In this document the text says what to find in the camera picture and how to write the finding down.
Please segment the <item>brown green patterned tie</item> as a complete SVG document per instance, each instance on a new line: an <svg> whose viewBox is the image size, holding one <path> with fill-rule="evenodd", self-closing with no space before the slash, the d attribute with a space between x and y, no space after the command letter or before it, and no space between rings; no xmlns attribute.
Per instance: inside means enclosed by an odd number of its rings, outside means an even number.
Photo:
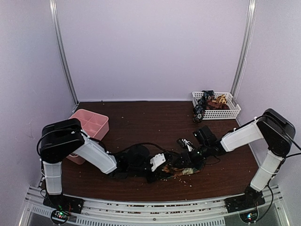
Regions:
<svg viewBox="0 0 301 226"><path fill-rule="evenodd" d="M202 171L201 169L196 169L192 167L187 168L177 168L173 167L171 164L166 164L159 172L159 180L167 180L170 178L178 178L181 176L189 176L193 174L197 174Z"/></svg>

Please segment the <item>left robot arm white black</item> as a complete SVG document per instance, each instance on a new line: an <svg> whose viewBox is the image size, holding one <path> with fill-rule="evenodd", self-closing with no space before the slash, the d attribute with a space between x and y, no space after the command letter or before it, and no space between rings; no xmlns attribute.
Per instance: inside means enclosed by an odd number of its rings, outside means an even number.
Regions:
<svg viewBox="0 0 301 226"><path fill-rule="evenodd" d="M63 195L62 161L76 154L97 167L103 174L116 179L141 176L152 182L159 170L173 158L173 153L153 143L138 143L117 153L108 151L104 143L87 133L78 119L49 124L42 129L37 143L46 181L46 194L57 209L67 206Z"/></svg>

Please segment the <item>right arm base board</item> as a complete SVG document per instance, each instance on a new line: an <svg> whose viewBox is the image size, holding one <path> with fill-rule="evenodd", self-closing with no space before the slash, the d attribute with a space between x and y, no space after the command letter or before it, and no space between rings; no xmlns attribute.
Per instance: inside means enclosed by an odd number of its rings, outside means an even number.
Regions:
<svg viewBox="0 0 301 226"><path fill-rule="evenodd" d="M245 194L230 197L224 200L228 213L238 213L244 223L252 223L259 218L258 207L265 204L265 199L259 197L256 200Z"/></svg>

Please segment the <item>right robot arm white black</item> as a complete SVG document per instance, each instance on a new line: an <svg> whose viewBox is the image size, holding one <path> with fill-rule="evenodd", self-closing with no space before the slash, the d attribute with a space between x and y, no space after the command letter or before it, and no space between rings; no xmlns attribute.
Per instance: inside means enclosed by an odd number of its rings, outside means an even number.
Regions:
<svg viewBox="0 0 301 226"><path fill-rule="evenodd" d="M241 204L250 208L258 202L263 189L278 173L292 146L296 144L295 134L295 126L288 119L268 108L261 116L230 130L221 138L217 138L208 126L204 126L193 132L198 146L184 138L178 139L177 143L186 150L184 162L192 164L194 168L208 157L226 155L246 145L263 143L266 154L241 197Z"/></svg>

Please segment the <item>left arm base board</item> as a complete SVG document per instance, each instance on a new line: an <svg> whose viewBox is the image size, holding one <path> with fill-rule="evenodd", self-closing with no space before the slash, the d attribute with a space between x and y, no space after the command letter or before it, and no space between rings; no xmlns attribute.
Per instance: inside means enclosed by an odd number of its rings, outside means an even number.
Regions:
<svg viewBox="0 0 301 226"><path fill-rule="evenodd" d="M43 205L54 209L50 218L55 224L66 223L72 213L80 214L83 204L83 199L65 195L46 196L43 201Z"/></svg>

